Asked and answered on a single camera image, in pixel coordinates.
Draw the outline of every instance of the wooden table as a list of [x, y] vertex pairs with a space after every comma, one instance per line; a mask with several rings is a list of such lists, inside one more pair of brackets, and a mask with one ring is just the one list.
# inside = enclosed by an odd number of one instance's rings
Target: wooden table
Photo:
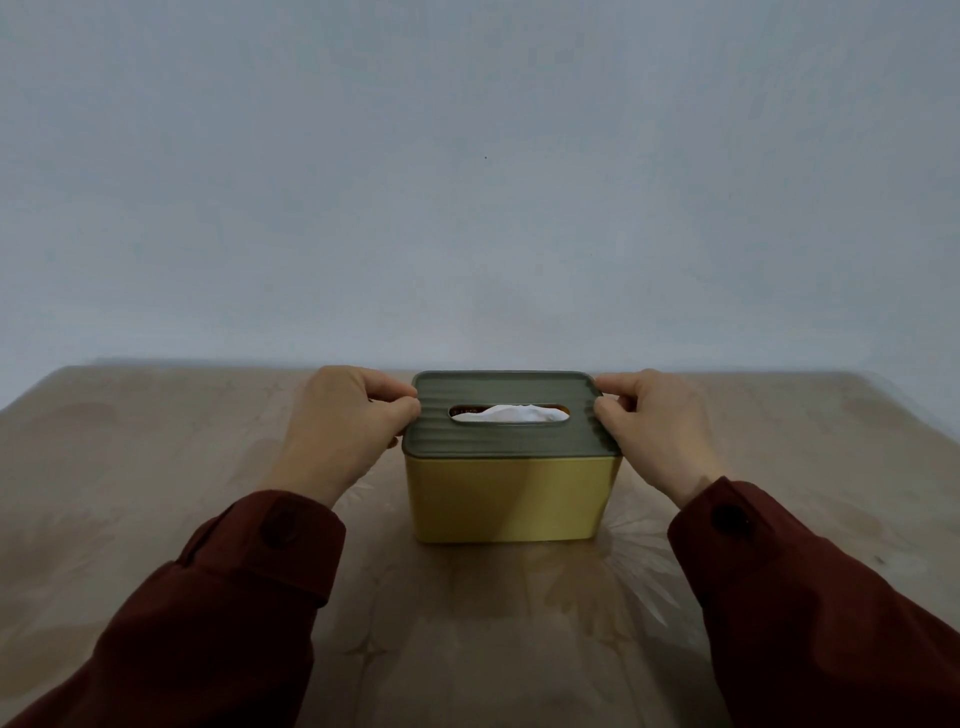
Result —
[[[0, 720], [252, 489], [306, 374], [68, 368], [0, 413]], [[960, 627], [960, 445], [858, 376], [692, 378], [733, 475]], [[626, 464], [589, 543], [420, 546], [398, 449], [335, 510], [347, 546], [301, 725], [729, 724], [675, 509]]]

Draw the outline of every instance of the left hand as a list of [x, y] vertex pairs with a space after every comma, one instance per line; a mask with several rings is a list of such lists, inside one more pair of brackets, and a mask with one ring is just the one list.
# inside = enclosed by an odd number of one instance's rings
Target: left hand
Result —
[[332, 507], [420, 415], [416, 396], [411, 385], [374, 369], [323, 367], [295, 404], [280, 456], [260, 489]]

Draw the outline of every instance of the maroon jacket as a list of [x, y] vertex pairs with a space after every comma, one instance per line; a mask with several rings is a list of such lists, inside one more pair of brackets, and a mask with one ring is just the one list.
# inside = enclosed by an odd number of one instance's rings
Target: maroon jacket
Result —
[[[238, 500], [9, 728], [292, 726], [345, 533], [305, 497]], [[756, 486], [721, 478], [669, 538], [737, 726], [960, 725], [960, 635]]]

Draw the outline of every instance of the gray lid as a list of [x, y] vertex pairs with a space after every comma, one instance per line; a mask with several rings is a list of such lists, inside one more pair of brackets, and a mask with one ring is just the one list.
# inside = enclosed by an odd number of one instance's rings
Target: gray lid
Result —
[[[422, 412], [407, 427], [403, 451], [421, 458], [613, 457], [613, 437], [593, 414], [600, 391], [582, 372], [420, 372]], [[495, 404], [559, 405], [560, 423], [462, 423], [450, 408]]]

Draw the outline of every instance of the white wall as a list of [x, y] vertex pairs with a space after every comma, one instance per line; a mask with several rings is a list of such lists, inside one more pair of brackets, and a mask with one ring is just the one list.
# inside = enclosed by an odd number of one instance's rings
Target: white wall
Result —
[[960, 429], [956, 0], [0, 8], [0, 403], [100, 356], [826, 367]]

